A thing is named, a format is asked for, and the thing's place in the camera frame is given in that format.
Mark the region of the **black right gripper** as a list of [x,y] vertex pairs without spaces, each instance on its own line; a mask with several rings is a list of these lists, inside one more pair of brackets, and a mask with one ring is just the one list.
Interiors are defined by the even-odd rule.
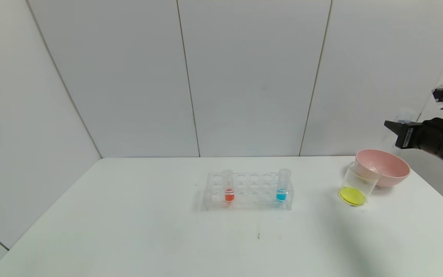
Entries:
[[396,122],[386,120],[384,126],[397,135],[395,147],[418,149],[438,158],[443,158],[442,119],[434,118],[423,122]]

